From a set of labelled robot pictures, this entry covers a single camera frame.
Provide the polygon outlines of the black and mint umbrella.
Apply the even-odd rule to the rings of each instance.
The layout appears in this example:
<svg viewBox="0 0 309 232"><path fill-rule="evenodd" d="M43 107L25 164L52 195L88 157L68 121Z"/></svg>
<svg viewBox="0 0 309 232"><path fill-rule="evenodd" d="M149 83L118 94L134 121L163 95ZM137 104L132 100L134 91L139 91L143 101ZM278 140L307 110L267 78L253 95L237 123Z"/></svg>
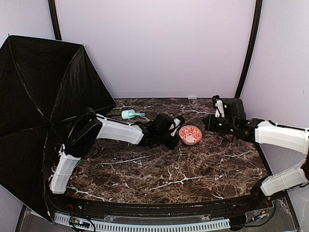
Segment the black and mint umbrella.
<svg viewBox="0 0 309 232"><path fill-rule="evenodd" d="M0 49L0 183L53 222L62 194L98 137L138 144L143 130L105 115L115 101L81 44L9 36Z"/></svg>

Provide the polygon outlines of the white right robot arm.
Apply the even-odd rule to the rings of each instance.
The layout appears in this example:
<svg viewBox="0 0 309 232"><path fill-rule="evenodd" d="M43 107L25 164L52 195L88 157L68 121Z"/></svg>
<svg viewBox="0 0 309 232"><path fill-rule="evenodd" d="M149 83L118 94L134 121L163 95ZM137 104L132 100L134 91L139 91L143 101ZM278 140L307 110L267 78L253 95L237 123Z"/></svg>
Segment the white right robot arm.
<svg viewBox="0 0 309 232"><path fill-rule="evenodd" d="M280 125L271 120L247 119L242 100L238 98L221 99L212 97L216 112L203 119L205 130L231 134L234 139L253 144L274 145L309 155L309 130ZM259 180L250 190L253 197L269 197L296 186L309 184L309 159Z"/></svg>

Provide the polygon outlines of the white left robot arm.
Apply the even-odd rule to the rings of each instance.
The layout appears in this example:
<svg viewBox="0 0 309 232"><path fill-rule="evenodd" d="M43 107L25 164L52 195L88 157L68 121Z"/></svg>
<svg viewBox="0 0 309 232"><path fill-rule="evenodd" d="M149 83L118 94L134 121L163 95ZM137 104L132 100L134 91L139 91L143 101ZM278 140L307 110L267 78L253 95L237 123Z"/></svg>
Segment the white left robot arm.
<svg viewBox="0 0 309 232"><path fill-rule="evenodd" d="M53 194L64 194L73 170L87 155L96 140L107 139L127 142L151 149L165 145L173 150L179 143L176 134L185 123L182 116L172 118L158 114L152 121L125 123L96 114L92 108L77 117L66 128L66 139L60 144L59 162L49 179L49 189Z"/></svg>

